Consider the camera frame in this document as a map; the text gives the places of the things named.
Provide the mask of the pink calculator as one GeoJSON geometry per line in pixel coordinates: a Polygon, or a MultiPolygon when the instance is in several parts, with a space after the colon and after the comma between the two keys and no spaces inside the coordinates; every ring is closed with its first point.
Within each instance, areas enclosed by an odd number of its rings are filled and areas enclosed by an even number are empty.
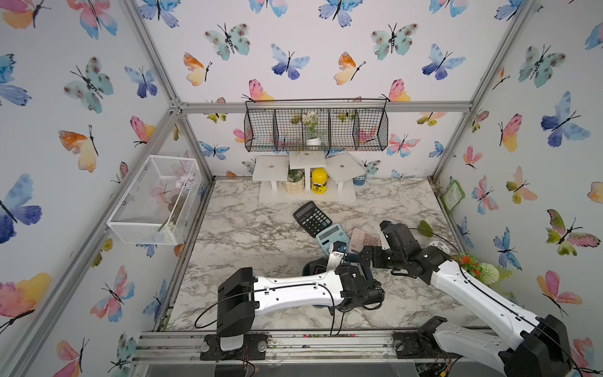
{"type": "Polygon", "coordinates": [[[381,239],[375,234],[364,231],[363,229],[354,228],[350,237],[350,253],[361,253],[365,246],[381,247],[381,239]]]}

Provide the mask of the light blue calculator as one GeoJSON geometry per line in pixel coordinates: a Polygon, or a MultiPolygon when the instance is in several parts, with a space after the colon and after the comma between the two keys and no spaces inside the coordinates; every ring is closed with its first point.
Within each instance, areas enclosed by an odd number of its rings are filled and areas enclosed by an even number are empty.
{"type": "Polygon", "coordinates": [[[350,238],[345,233],[342,226],[337,223],[329,226],[323,231],[319,232],[316,236],[317,243],[326,255],[330,254],[331,245],[336,242],[344,243],[344,253],[347,253],[348,246],[350,246],[350,238]]]}

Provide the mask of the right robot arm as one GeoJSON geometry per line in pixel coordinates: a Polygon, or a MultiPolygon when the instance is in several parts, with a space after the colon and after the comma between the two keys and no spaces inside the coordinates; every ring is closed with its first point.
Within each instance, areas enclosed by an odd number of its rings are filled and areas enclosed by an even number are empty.
{"type": "Polygon", "coordinates": [[[471,276],[450,255],[447,240],[423,248],[405,224],[381,223],[381,246],[361,251],[362,267],[419,279],[451,296],[488,325],[490,335],[433,317],[420,329],[442,353],[453,353],[505,376],[568,376],[578,369],[565,324],[539,317],[471,276]]]}

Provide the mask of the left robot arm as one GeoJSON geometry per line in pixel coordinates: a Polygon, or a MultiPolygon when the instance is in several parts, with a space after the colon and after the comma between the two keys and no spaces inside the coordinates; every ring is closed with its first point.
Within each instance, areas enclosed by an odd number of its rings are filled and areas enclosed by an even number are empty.
{"type": "Polygon", "coordinates": [[[302,306],[321,306],[334,315],[356,308],[378,309],[385,299],[369,270],[342,262],[333,270],[314,265],[314,274],[291,278],[256,276],[251,267],[236,271],[218,288],[216,333],[201,346],[202,361],[246,361],[265,358],[268,336],[251,335],[254,320],[265,314],[302,306]]]}

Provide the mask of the dark teal storage tray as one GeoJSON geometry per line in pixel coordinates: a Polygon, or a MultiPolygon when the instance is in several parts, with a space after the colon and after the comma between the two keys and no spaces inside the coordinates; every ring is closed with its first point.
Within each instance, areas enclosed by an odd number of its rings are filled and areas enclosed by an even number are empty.
{"type": "Polygon", "coordinates": [[[302,269],[303,276],[310,276],[315,280],[323,278],[328,271],[328,259],[326,257],[312,260],[305,264],[302,269]]]}

